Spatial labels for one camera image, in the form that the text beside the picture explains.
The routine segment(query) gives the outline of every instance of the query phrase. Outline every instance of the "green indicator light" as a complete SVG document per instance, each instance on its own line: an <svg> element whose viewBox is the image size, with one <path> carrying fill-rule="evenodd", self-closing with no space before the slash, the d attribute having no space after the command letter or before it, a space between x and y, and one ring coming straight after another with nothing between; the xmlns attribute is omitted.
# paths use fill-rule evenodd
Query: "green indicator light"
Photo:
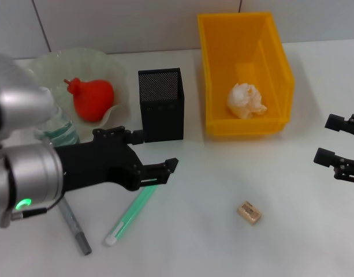
<svg viewBox="0 0 354 277"><path fill-rule="evenodd" d="M26 198L17 203L15 209L22 209L32 204L32 199Z"/></svg>

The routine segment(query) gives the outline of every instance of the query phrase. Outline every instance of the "cable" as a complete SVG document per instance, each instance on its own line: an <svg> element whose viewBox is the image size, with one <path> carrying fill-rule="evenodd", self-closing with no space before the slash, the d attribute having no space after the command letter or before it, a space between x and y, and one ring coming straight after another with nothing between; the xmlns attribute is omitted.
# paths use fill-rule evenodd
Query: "cable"
<svg viewBox="0 0 354 277"><path fill-rule="evenodd" d="M55 202L53 202L52 205L50 205L48 208L38 208L38 209L29 209L27 211L23 211L22 218L30 218L31 216L35 216L35 215L41 215L41 214L45 214L47 213L49 210L51 210L52 208L54 208L59 202L60 200L64 197L64 194L61 194L59 198L57 198L57 200Z"/></svg>
<svg viewBox="0 0 354 277"><path fill-rule="evenodd" d="M57 198L57 200L55 202L53 202L53 204L47 208L47 212L49 210L51 210L53 207L55 207L60 202L60 200L64 197L64 194L65 194L65 192L63 194L61 194L60 197Z"/></svg>

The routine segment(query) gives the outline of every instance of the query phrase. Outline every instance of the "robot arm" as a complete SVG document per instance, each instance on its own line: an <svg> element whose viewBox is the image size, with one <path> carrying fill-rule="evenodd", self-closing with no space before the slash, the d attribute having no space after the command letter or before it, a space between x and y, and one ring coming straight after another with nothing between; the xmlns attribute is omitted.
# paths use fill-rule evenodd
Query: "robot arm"
<svg viewBox="0 0 354 277"><path fill-rule="evenodd" d="M48 120L54 111L51 94L44 93L8 57L0 55L0 143L16 129ZM178 160L144 166L128 144L141 144L143 132L123 126L93 131L92 142L53 148L35 144L0 145L0 227L11 220L43 214L65 192L102 182L127 190L166 184ZM56 200L48 208L20 209Z"/></svg>

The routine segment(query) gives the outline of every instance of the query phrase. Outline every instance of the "yellow storage box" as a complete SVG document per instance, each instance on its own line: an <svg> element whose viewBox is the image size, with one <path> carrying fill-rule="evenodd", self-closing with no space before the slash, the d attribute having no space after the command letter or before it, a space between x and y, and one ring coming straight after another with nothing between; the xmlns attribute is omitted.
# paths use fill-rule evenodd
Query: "yellow storage box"
<svg viewBox="0 0 354 277"><path fill-rule="evenodd" d="M295 86L270 13L198 15L206 83L206 132L213 136L272 134L290 120ZM237 118L227 106L235 84L253 84L267 107Z"/></svg>

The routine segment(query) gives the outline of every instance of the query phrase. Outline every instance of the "plastic water bottle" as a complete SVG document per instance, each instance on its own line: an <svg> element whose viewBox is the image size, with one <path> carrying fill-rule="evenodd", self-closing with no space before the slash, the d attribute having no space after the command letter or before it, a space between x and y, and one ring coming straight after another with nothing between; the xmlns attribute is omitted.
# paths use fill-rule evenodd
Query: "plastic water bottle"
<svg viewBox="0 0 354 277"><path fill-rule="evenodd" d="M38 140L48 138L55 147L79 143L74 122L59 106L56 106L50 120L35 128L35 137Z"/></svg>

